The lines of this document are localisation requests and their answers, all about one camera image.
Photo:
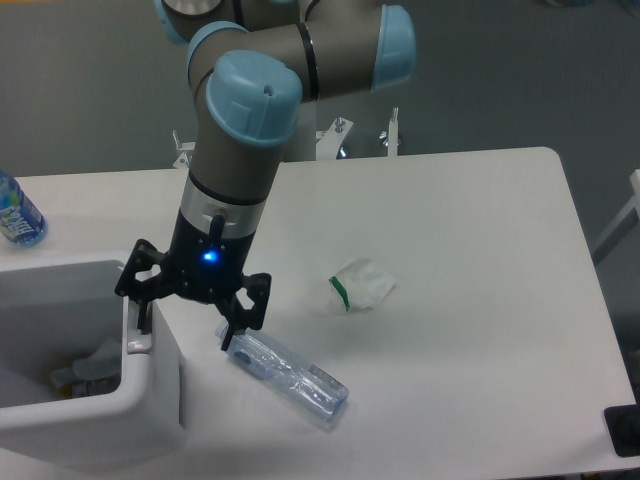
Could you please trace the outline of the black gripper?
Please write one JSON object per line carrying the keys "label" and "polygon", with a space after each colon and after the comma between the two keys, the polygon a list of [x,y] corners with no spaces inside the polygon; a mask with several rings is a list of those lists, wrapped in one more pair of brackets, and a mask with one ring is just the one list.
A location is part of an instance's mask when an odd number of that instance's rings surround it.
{"label": "black gripper", "polygon": [[[150,304],[167,295],[168,282],[176,281],[176,294],[212,303],[227,321],[221,350],[247,329],[262,329],[269,302],[272,276],[269,273],[243,275],[243,268],[255,237],[209,238],[178,213],[169,250],[162,253],[148,240],[139,239],[124,266],[115,294],[127,297],[138,308],[137,329],[152,332]],[[252,302],[242,306],[237,291],[243,289]]]}

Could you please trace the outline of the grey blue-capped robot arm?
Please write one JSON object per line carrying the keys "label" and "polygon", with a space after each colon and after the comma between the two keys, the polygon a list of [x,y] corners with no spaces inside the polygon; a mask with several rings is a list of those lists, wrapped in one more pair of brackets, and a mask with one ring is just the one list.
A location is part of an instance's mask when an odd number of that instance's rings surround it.
{"label": "grey blue-capped robot arm", "polygon": [[214,305],[235,336],[262,327],[266,273],[243,268],[302,104],[407,81],[409,13],[381,1],[159,1],[167,36],[188,47],[198,136],[169,248],[139,240],[116,293],[133,309],[127,347],[152,345],[151,304]]}

